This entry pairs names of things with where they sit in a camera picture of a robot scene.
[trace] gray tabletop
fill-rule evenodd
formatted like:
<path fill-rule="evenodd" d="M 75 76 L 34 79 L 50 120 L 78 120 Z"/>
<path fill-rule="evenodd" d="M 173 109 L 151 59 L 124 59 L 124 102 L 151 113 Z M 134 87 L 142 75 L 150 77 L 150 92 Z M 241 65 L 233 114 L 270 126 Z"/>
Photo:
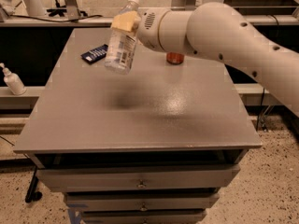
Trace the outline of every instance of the gray tabletop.
<path fill-rule="evenodd" d="M 18 153 L 235 149 L 260 146 L 223 64 L 137 46 L 123 76 L 83 52 L 108 44 L 106 28 L 75 29 L 14 150 Z"/>

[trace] drawer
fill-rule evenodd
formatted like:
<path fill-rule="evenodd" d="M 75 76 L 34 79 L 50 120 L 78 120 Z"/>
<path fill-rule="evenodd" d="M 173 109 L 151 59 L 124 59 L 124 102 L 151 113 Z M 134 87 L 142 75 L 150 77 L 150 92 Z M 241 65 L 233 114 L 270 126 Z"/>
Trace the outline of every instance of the drawer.
<path fill-rule="evenodd" d="M 124 192 L 65 195 L 66 205 L 76 211 L 141 211 L 162 209 L 206 209 L 219 199 L 218 193 L 195 191 Z"/>
<path fill-rule="evenodd" d="M 59 192 L 198 189 L 226 187 L 239 170 L 237 164 L 63 169 L 39 170 L 37 177 Z"/>
<path fill-rule="evenodd" d="M 196 224 L 206 216 L 204 210 L 153 211 L 153 212 L 91 212 L 82 213 L 86 224 Z"/>

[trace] terrazzo floor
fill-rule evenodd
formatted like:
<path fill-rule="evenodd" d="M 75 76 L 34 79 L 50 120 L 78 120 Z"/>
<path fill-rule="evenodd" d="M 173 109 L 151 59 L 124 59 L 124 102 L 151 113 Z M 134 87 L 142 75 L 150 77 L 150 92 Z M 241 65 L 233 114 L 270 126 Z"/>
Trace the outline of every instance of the terrazzo floor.
<path fill-rule="evenodd" d="M 0 118 L 0 135 L 14 143 L 24 123 L 25 120 Z M 220 190 L 221 197 L 207 210 L 201 224 L 299 223 L 298 139 L 284 111 L 269 116 L 267 127 L 268 133 L 259 131 L 263 146 L 250 150 L 240 162 L 241 172 Z M 21 156 L 0 139 L 0 159 L 12 157 Z M 37 187 L 43 193 L 42 199 L 25 203 L 32 173 L 0 173 L 0 223 L 70 223 L 63 195 L 51 193 L 42 183 Z"/>

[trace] white spray bottle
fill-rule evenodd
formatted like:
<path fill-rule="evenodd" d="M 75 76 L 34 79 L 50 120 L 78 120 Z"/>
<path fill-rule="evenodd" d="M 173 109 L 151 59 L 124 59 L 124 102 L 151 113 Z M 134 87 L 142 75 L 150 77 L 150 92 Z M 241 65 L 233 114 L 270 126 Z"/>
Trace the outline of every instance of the white spray bottle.
<path fill-rule="evenodd" d="M 2 67 L 2 71 L 4 74 L 4 82 L 6 82 L 11 92 L 16 95 L 24 94 L 26 92 L 26 88 L 21 82 L 19 76 L 15 73 L 12 73 L 8 68 L 5 67 L 3 63 L 0 63 L 0 67 Z"/>

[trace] plastic bottle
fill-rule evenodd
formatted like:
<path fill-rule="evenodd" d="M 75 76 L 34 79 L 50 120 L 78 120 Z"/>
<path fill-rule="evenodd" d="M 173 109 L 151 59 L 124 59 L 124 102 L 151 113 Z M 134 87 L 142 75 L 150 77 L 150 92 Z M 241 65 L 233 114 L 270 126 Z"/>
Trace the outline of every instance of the plastic bottle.
<path fill-rule="evenodd" d="M 3 63 L 0 63 L 0 67 L 3 68 L 2 71 L 4 74 L 4 82 L 6 82 L 11 92 L 16 95 L 24 94 L 26 92 L 26 88 L 21 82 L 19 76 L 15 73 L 12 73 L 8 68 L 5 68 Z"/>
<path fill-rule="evenodd" d="M 139 0 L 128 0 L 127 5 L 119 14 L 138 11 L 138 7 Z M 105 67 L 120 74 L 128 74 L 132 67 L 136 43 L 137 38 L 135 33 L 127 34 L 120 30 L 112 29 Z"/>

